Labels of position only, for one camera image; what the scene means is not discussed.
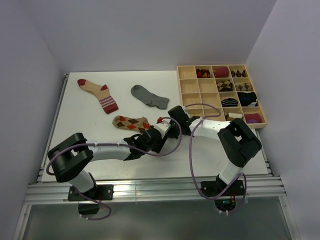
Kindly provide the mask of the tan orange argyle sock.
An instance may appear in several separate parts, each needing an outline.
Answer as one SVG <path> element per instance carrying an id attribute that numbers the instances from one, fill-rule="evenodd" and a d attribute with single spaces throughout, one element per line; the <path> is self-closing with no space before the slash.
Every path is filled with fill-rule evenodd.
<path id="1" fill-rule="evenodd" d="M 112 120 L 112 125 L 118 129 L 135 131 L 140 134 L 143 134 L 151 127 L 145 117 L 131 118 L 122 115 L 115 116 Z"/>

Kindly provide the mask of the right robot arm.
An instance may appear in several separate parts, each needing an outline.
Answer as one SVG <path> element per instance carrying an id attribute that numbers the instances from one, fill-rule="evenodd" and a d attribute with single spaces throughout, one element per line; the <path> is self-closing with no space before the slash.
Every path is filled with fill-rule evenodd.
<path id="1" fill-rule="evenodd" d="M 194 137 L 204 137 L 220 141 L 228 162 L 216 178 L 216 189 L 222 195 L 229 194 L 234 181 L 240 176 L 247 163 L 262 149 L 262 144 L 241 118 L 231 121 L 216 121 L 206 117 L 189 117 L 177 105 L 168 111 L 171 118 L 181 126 L 182 134 L 189 136 L 189 164 L 194 177 L 192 163 L 192 143 Z"/>

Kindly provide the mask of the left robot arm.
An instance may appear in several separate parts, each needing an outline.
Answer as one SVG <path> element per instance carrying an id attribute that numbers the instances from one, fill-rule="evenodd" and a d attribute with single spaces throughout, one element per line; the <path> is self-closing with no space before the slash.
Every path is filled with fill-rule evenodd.
<path id="1" fill-rule="evenodd" d="M 93 176 L 84 168 L 94 161 L 130 161 L 152 151 L 159 153 L 167 137 L 167 131 L 152 126 L 142 134 L 124 138 L 117 143 L 89 143 L 80 132 L 53 147 L 47 154 L 53 175 L 58 183 L 73 185 L 86 200 L 96 197 L 98 188 Z"/>

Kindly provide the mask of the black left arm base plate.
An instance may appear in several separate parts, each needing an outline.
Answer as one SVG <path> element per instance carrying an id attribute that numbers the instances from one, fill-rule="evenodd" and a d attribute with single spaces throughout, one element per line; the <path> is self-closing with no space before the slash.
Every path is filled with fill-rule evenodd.
<path id="1" fill-rule="evenodd" d="M 109 217 L 112 213 L 111 207 L 103 203 L 103 201 L 111 201 L 113 193 L 114 186 L 112 184 L 100 184 L 83 193 L 76 187 L 71 186 L 67 201 L 78 202 L 78 213 L 81 217 L 88 218 L 89 220 L 102 220 Z M 95 217 L 99 210 L 107 210 L 107 215 Z"/>

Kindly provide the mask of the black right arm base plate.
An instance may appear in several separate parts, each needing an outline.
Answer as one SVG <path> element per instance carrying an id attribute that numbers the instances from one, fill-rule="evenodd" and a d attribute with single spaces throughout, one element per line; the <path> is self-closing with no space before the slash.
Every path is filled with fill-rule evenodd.
<path id="1" fill-rule="evenodd" d="M 201 192 L 209 198 L 215 197 L 226 188 L 226 184 L 222 180 L 202 181 Z M 222 195 L 221 198 L 215 199 L 214 204 L 221 213 L 229 214 L 236 208 L 244 204 L 246 200 L 247 188 L 244 182 L 237 179 Z"/>

